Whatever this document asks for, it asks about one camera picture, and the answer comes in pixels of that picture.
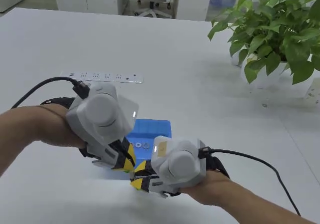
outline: sticker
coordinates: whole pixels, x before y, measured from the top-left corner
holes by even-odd
[[[160,142],[159,145],[158,145],[158,157],[165,157],[166,156],[166,145],[167,142],[166,141],[163,141],[163,142]]]

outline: potted plant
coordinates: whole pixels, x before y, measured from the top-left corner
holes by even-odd
[[[320,71],[320,0],[257,0],[257,6],[253,0],[238,0],[216,19],[209,39],[216,32],[233,30],[230,54],[238,52],[249,83],[262,69],[266,76],[290,69],[293,84]]]

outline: power strip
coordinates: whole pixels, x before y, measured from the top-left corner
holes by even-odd
[[[82,81],[103,81],[103,82],[121,82],[121,83],[138,83],[142,84],[144,78],[138,74],[113,74],[102,72],[65,72],[62,71],[60,76],[70,77]]]

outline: chair leg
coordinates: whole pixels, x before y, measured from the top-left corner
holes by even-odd
[[[169,18],[169,19],[172,19],[172,16],[167,14],[167,13],[164,13],[162,11],[159,11],[159,10],[153,10],[157,15],[161,15],[161,16],[164,16],[166,18]]]
[[[150,10],[148,9],[147,11],[143,12],[142,14],[139,15],[139,17],[145,17],[147,15],[151,15]]]
[[[151,12],[152,17],[157,18],[155,10],[151,10],[150,12]]]

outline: tabletop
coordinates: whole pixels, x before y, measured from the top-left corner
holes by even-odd
[[[118,93],[139,103],[138,118],[169,120],[173,137],[198,137],[268,161],[302,216],[320,222],[316,153],[308,149],[319,140],[317,111],[266,108],[241,95],[248,88],[230,64],[231,32],[210,43],[210,28],[207,22],[14,9],[0,18],[0,112],[62,71],[142,74],[143,84],[115,83]],[[24,104],[73,95],[69,83],[51,83]],[[217,156],[232,180],[293,211],[272,170]],[[236,223],[187,195],[162,199],[135,191],[90,161],[76,149],[30,145],[0,179],[2,222]]]

